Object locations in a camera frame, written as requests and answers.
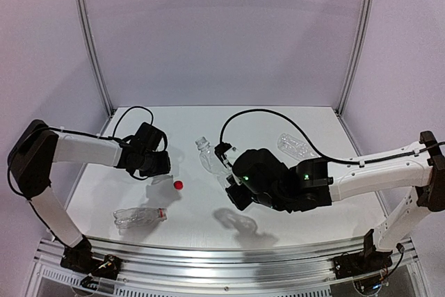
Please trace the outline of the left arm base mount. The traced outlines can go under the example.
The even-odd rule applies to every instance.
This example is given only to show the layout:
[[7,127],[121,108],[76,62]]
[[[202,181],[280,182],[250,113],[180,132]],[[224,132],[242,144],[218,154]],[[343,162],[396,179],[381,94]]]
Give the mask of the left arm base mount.
[[64,246],[60,266],[86,276],[80,281],[80,286],[95,289],[101,278],[117,280],[122,267],[122,260],[115,255],[100,255],[96,257],[92,246],[86,237],[75,246]]

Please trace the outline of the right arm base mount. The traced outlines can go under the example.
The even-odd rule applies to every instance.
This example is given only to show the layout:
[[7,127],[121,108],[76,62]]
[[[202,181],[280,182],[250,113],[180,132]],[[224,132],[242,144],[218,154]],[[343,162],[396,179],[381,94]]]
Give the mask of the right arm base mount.
[[373,237],[374,229],[370,229],[364,235],[361,251],[344,252],[332,259],[335,278],[352,278],[353,287],[360,296],[377,296],[387,278],[400,266],[405,254],[404,246],[397,243],[396,249],[401,256],[390,271],[393,251],[378,251]]

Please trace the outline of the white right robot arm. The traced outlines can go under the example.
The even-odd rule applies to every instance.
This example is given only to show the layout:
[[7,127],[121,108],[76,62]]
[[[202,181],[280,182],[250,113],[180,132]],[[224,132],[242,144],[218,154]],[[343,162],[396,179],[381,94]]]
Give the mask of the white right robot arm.
[[391,252],[426,216],[444,210],[444,144],[429,131],[398,150],[346,160],[320,155],[290,168],[264,148],[240,153],[228,143],[222,146],[219,159],[232,174],[226,192],[240,210],[257,203],[275,211],[304,212],[408,187],[389,217],[371,230],[367,246],[377,252]]

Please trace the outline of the red bottle cap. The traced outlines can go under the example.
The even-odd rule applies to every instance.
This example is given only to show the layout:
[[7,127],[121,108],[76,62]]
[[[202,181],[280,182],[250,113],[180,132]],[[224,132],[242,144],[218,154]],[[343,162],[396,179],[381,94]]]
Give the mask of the red bottle cap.
[[175,181],[174,182],[174,184],[173,184],[173,186],[174,186],[174,188],[176,189],[176,190],[182,190],[183,188],[184,188],[184,184],[183,184],[183,182],[181,182],[181,181]]

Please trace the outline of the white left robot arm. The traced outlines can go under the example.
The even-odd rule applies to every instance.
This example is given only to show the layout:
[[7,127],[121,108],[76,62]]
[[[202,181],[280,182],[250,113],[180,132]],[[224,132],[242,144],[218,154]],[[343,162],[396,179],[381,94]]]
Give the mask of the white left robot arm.
[[99,165],[144,180],[170,172],[164,131],[142,123],[136,133],[119,138],[50,127],[33,120],[8,153],[11,189],[23,197],[54,238],[66,248],[84,239],[64,204],[81,169]]

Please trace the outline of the clear bottle with red ring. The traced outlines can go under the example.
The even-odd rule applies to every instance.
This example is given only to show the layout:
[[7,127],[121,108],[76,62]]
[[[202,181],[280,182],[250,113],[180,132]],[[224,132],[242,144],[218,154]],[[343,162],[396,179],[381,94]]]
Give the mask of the clear bottle with red ring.
[[119,235],[146,235],[167,220],[166,208],[133,207],[113,212]]

